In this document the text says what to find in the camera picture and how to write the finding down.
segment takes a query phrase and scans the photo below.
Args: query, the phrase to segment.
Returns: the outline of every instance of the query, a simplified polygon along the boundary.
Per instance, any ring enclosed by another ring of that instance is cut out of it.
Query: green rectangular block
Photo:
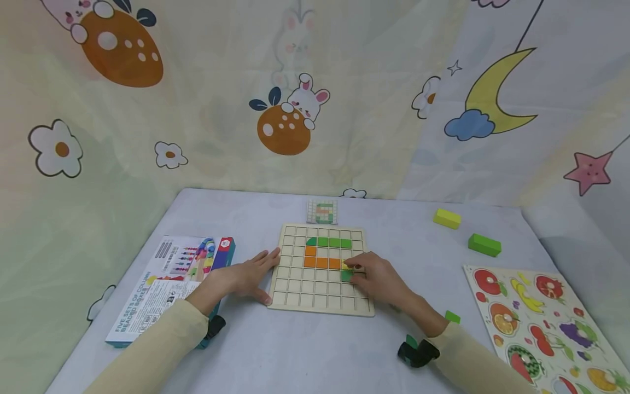
[[[442,226],[457,229],[462,222],[462,217],[453,212],[449,212],[446,209],[438,209],[433,217],[433,222],[441,224]]]
[[[501,243],[483,235],[473,234],[468,238],[468,249],[476,250],[491,257],[497,257],[501,253]]]
[[[341,270],[341,281],[350,282],[350,278],[354,275],[354,271]]]
[[[451,311],[446,311],[446,315],[444,315],[444,317],[446,318],[446,320],[449,320],[453,323],[457,323],[459,324],[459,322],[462,320],[461,317],[457,316],[455,313],[451,312]]]

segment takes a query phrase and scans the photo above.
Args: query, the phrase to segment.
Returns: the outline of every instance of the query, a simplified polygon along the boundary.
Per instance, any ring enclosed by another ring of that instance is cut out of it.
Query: star illustration
[[[452,66],[446,67],[446,69],[450,71],[450,76],[453,76],[453,74],[455,74],[459,70],[463,70],[463,68],[459,67],[459,59],[457,59],[457,61],[455,61],[455,64],[453,64]]]
[[[594,158],[583,153],[575,153],[575,170],[564,176],[564,179],[574,180],[580,184],[580,197],[585,195],[593,185],[607,185],[610,178],[606,174],[606,164],[612,156],[612,152]]]

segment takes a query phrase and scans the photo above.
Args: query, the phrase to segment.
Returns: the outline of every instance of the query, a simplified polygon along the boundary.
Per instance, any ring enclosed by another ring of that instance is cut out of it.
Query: wooden puzzle board
[[[374,302],[350,283],[365,269],[351,270],[343,263],[367,251],[363,229],[284,224],[278,246],[270,309],[374,316]]]
[[[465,265],[495,351],[541,394],[624,393],[630,373],[560,274]]]

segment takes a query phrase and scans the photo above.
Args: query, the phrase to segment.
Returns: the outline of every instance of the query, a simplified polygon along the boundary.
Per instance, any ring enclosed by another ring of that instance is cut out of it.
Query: table surface
[[[105,337],[162,235],[233,236],[234,263],[277,246],[283,223],[306,221],[307,195],[184,189],[149,237],[47,393],[81,393],[121,350]],[[367,247],[390,260],[407,285],[494,352],[464,264],[557,272],[520,209],[471,204],[340,197],[339,225],[365,230]],[[442,207],[462,216],[457,230],[433,223]],[[199,212],[206,212],[200,220]],[[471,251],[479,233],[500,240],[492,258]],[[261,287],[268,289],[271,273]],[[406,316],[377,303],[373,318],[268,310],[228,296],[220,314],[227,326],[205,350],[187,355],[165,393],[460,393],[433,368],[410,369],[396,357],[410,333]]]

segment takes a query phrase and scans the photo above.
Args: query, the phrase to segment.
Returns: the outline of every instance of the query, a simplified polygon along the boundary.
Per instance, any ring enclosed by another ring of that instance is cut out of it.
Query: blue cloud illustration
[[[494,129],[495,123],[490,120],[490,116],[479,110],[468,110],[459,118],[451,119],[444,126],[447,136],[457,137],[460,141],[468,141],[473,137],[488,137]]]

